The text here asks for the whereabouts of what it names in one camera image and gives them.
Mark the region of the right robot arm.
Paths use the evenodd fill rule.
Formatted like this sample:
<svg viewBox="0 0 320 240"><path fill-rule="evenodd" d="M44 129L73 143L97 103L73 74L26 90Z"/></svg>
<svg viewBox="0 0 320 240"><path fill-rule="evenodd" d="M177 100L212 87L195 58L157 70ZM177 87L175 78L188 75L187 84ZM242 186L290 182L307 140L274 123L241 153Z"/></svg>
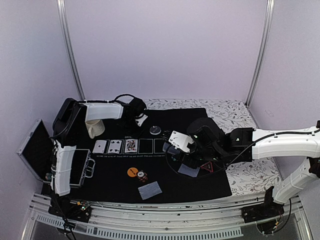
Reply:
<svg viewBox="0 0 320 240"><path fill-rule="evenodd" d="M179 160L191 168L200 162L222 164L226 170L233 163L273 157L304 157L302 164L282 182L266 190L258 213L269 218L291 197L320 178L320 127L298 130L263 130L236 128L225 133L212 118L192 122L186 133L173 130L166 142L179 151Z"/></svg>

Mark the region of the four of clubs card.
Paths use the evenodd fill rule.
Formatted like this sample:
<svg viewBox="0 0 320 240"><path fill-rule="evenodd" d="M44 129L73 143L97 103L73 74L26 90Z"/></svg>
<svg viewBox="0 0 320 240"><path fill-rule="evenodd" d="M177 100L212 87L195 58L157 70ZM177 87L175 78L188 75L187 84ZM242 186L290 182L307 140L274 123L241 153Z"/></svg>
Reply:
<svg viewBox="0 0 320 240"><path fill-rule="evenodd" d="M120 154L122 149L122 139L112 139L107 148L107 154Z"/></svg>

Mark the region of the black round dealer button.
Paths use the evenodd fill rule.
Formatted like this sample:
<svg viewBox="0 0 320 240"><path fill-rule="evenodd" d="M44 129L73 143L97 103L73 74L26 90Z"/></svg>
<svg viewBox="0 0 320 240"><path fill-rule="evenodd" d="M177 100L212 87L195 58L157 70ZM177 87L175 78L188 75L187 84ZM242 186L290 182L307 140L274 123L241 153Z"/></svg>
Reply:
<svg viewBox="0 0 320 240"><path fill-rule="evenodd" d="M149 132L151 135L159 135L162 132L162 130L159 126L154 125L150 127Z"/></svg>

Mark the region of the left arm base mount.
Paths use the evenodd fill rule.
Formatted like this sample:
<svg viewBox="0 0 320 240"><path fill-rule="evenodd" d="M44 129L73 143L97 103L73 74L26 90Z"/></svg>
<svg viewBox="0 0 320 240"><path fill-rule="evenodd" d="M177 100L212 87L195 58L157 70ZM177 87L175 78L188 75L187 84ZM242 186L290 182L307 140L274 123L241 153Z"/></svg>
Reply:
<svg viewBox="0 0 320 240"><path fill-rule="evenodd" d="M50 201L48 213L68 220L88 223L91 217L91 204L87 201L71 202L68 197L58 197Z"/></svg>

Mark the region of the orange big blind button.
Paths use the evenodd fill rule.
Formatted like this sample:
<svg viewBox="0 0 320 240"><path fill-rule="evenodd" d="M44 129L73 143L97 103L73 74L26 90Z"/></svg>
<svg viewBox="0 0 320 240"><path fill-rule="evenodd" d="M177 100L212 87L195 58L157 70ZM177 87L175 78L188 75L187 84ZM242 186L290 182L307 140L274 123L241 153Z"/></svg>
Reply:
<svg viewBox="0 0 320 240"><path fill-rule="evenodd" d="M135 167L130 167L127 170L127 175L131 178L135 178L138 175L139 170Z"/></svg>

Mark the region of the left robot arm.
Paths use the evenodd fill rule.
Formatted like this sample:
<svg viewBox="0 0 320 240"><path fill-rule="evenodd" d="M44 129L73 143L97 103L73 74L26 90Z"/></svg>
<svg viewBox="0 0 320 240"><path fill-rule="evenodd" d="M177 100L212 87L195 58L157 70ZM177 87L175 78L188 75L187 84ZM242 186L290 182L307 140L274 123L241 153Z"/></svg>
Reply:
<svg viewBox="0 0 320 240"><path fill-rule="evenodd" d="M130 102L118 100L77 101L73 98L64 100L52 124L55 160L52 161L53 177L50 187L59 196L71 191L70 179L72 161L77 144L84 135L89 121L120 120L119 125L125 130L138 133L148 118L144 111L145 102L132 96Z"/></svg>

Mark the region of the dealt cards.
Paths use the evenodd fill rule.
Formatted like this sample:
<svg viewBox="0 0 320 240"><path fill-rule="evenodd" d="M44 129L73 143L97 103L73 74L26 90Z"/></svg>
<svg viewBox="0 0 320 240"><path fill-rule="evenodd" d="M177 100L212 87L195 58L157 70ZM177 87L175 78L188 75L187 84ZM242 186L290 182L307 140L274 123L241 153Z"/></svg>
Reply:
<svg viewBox="0 0 320 240"><path fill-rule="evenodd" d="M186 175L191 178L197 178L199 171L200 171L199 167L191 168L191 167L186 166L185 164L181 164L181 166L179 167L177 172L179 174Z"/></svg>
<svg viewBox="0 0 320 240"><path fill-rule="evenodd" d="M162 190L158 184L157 181L148 183L146 185L143 185L138 188L138 192L142 198L142 200L147 200L149 198L152 198L156 195L159 195L162 193Z"/></svg>

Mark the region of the red black chip stack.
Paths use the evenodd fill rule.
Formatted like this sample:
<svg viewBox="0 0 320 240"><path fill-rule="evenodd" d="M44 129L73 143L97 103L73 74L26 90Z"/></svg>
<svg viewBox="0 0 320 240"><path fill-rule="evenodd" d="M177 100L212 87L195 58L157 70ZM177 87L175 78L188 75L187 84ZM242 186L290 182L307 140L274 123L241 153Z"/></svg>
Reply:
<svg viewBox="0 0 320 240"><path fill-rule="evenodd" d="M144 172L143 170L139 171L136 174L137 178L139 179L140 182L145 183L148 180L148 175L146 172Z"/></svg>

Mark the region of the blue playing card deck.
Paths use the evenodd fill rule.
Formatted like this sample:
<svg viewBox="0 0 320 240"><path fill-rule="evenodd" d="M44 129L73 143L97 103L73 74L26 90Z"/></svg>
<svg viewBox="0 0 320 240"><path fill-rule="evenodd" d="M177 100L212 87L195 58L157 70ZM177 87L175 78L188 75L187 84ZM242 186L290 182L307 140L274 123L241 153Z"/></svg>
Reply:
<svg viewBox="0 0 320 240"><path fill-rule="evenodd" d="M180 153L178 149L175 149L174 146L167 142L163 144L162 151L171 155L178 155Z"/></svg>

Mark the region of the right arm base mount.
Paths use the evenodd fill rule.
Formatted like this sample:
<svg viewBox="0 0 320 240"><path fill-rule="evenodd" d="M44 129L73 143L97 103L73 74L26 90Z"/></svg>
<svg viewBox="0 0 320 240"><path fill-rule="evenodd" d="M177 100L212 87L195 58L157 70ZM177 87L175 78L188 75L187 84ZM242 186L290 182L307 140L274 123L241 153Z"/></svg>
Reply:
<svg viewBox="0 0 320 240"><path fill-rule="evenodd" d="M241 217L245 223L275 218L272 222L258 223L256 225L261 234L272 235L277 231L284 212L284 204L274 202L273 188L271 187L265 192L262 203L241 208Z"/></svg>

